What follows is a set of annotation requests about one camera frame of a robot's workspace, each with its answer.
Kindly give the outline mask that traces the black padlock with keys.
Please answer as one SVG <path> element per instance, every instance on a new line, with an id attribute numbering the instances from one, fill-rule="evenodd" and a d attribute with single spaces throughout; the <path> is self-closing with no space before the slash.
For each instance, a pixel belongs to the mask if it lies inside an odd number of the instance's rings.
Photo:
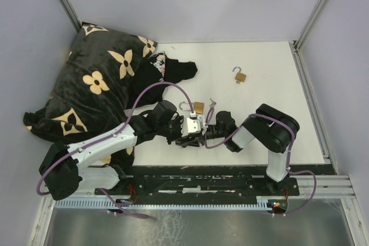
<path id="1" fill-rule="evenodd" d="M 188 137 L 183 138 L 180 142 L 180 146 L 183 148 L 186 147 L 201 147 L 203 145 L 201 137 Z"/>

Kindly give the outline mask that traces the medium brass padlock long shackle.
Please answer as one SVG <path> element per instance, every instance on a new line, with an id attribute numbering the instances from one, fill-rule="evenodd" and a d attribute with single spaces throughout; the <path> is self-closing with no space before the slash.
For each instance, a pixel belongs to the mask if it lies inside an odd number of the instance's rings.
<path id="1" fill-rule="evenodd" d="M 204 112 L 204 106 L 205 104 L 202 102 L 193 102 L 189 103 L 186 101 L 183 101 L 179 104 L 179 109 L 182 111 L 189 111 L 191 112 L 191 108 L 193 108 L 193 112 L 202 115 Z"/>

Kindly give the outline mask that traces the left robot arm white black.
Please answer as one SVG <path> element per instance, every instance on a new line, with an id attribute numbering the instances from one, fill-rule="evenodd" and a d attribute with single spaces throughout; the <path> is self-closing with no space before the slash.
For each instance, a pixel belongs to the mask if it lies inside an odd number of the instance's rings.
<path id="1" fill-rule="evenodd" d="M 124 123 L 106 133 L 85 141 L 65 145 L 56 142 L 49 148 L 41 166 L 41 196 L 51 195 L 53 200 L 63 200 L 78 190 L 110 189 L 122 194 L 127 189 L 124 170 L 118 165 L 98 166 L 99 160 L 121 150 L 164 137 L 167 143 L 187 139 L 205 131 L 203 115 L 192 112 L 189 116 L 178 114 L 173 103 L 163 100 L 154 109 L 133 115 Z"/>

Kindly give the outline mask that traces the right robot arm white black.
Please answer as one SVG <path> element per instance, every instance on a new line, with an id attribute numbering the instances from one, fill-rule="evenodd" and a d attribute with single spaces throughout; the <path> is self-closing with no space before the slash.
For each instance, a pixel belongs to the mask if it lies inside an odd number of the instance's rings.
<path id="1" fill-rule="evenodd" d="M 228 111 L 218 112 L 215 124 L 210 124 L 212 115 L 211 109 L 202 139 L 205 148 L 225 145 L 229 151 L 238 153 L 252 141 L 259 141 L 268 150 L 265 190 L 272 195 L 283 191 L 290 174 L 291 149 L 300 130 L 298 121 L 267 104 L 261 104 L 240 126 Z"/>

